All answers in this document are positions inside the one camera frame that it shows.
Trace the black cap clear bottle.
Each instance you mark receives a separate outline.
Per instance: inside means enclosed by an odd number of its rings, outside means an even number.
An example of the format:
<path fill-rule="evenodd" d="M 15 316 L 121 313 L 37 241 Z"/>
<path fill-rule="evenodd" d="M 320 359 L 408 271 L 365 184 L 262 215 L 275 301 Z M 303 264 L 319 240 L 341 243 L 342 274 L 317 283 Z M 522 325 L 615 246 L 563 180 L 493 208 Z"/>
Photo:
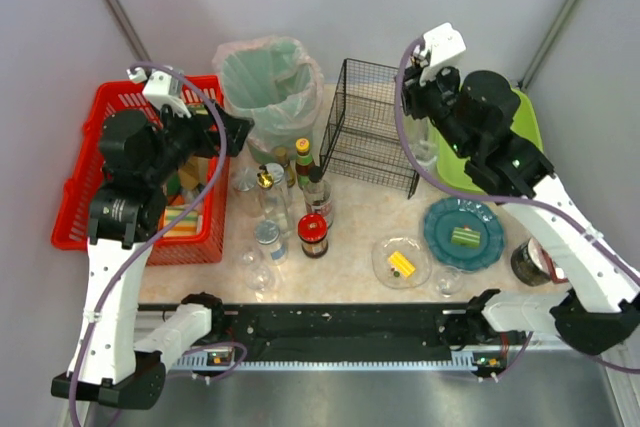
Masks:
<path fill-rule="evenodd" d="M 311 167 L 308 177 L 309 182 L 303 188 L 306 213 L 322 216 L 331 228 L 334 220 L 331 186 L 319 166 Z"/>

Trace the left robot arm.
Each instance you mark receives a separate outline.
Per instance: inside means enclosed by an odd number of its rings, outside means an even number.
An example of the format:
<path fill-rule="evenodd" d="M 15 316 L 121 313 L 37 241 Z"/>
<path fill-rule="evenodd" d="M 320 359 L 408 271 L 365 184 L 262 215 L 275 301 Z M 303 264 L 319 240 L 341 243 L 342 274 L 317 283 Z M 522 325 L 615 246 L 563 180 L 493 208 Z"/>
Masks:
<path fill-rule="evenodd" d="M 225 147 L 242 150 L 254 123 L 218 112 L 181 117 L 169 106 L 155 124 L 127 109 L 102 124 L 98 150 L 103 182 L 88 218 L 89 279 L 78 347 L 51 393 L 120 409 L 146 410 L 158 400 L 167 371 L 202 338 L 224 329 L 224 308 L 207 294 L 185 297 L 167 321 L 141 341 L 134 330 L 142 274 L 168 204 L 163 187 L 190 158 L 211 159 Z"/>

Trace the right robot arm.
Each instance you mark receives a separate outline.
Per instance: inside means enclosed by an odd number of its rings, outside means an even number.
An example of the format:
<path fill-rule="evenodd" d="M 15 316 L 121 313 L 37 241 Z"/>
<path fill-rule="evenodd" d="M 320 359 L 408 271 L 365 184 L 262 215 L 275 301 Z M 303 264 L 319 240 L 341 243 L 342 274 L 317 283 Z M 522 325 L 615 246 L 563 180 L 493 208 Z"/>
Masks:
<path fill-rule="evenodd" d="M 597 356 L 626 341 L 639 325 L 639 275 L 588 225 L 551 162 L 512 129 L 521 101 L 500 74 L 462 77 L 451 66 L 430 70 L 402 61 L 395 77 L 395 122 L 428 119 L 481 194 L 523 225 L 566 274 L 564 293 L 488 290 L 476 310 L 494 332 L 555 335 L 575 350 Z"/>

